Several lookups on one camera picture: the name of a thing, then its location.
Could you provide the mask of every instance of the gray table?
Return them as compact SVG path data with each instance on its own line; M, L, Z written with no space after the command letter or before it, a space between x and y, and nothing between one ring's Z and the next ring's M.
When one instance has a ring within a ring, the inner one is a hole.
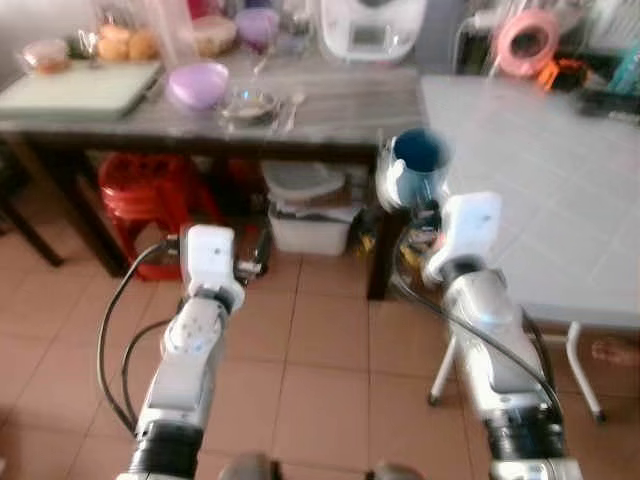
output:
M602 419L577 345L583 325L640 330L638 127L580 117L569 96L526 82L429 76L421 86L452 148L450 189L502 196L489 260L530 315L569 326L569 364Z
M162 92L150 95L117 121L0 120L0 134L30 173L63 207L70 223L113 275L125 259L78 187L85 150L176 152L248 159L277 158L365 164L373 171L381 139L422 124L418 77L409 67L330 64L316 54L274 60L256 81L244 55L223 60L232 85L259 85L282 97L302 90L295 128L236 129L220 125L214 112L189 114ZM370 298L384 294L388 257L398 221L383 218L369 283Z

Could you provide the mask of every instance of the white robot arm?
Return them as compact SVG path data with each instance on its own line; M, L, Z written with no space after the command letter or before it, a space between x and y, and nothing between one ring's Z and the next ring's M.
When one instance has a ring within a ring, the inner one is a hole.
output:
M452 345L461 353L476 414L487 428L491 478L580 480L577 462L566 457L560 406L524 332L523 311L509 297L503 276L485 263L500 207L491 192L450 197L442 215L444 242L425 265L423 279L443 283L446 315L456 320ZM478 332L515 354L518 363Z
M267 243L254 262L234 265L233 243L233 230L223 227L196 225L184 236L187 299L164 333L162 360L136 425L137 447L118 480L195 477L227 323L244 302L241 282L261 273L268 255Z

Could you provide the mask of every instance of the cutting board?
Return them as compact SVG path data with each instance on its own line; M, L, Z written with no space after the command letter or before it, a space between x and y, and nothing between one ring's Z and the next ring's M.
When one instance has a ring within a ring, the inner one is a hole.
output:
M156 78L160 64L90 68L74 62L53 75L26 75L0 93L0 115L114 119L127 113Z

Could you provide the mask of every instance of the white appliance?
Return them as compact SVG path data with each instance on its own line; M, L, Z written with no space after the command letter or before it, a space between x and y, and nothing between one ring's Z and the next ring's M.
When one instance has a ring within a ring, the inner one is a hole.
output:
M401 60L420 33L427 0L320 0L320 38L343 60Z

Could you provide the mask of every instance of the dark wooden table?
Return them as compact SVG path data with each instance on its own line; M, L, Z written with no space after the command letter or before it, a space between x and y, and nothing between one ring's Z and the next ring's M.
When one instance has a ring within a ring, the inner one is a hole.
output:
M259 86L286 98L303 91L295 127L235 129L216 113L189 114L168 102L161 90L128 116L113 121L2 119L0 134L31 175L58 202L71 225L104 268L121 275L126 259L79 187L84 151L236 156L367 165L373 173L383 139L422 124L418 75L410 67L327 63L319 55L296 62L274 61L256 80L250 60L225 60L232 85ZM401 221L385 214L370 269L368 297L384 296L388 260Z

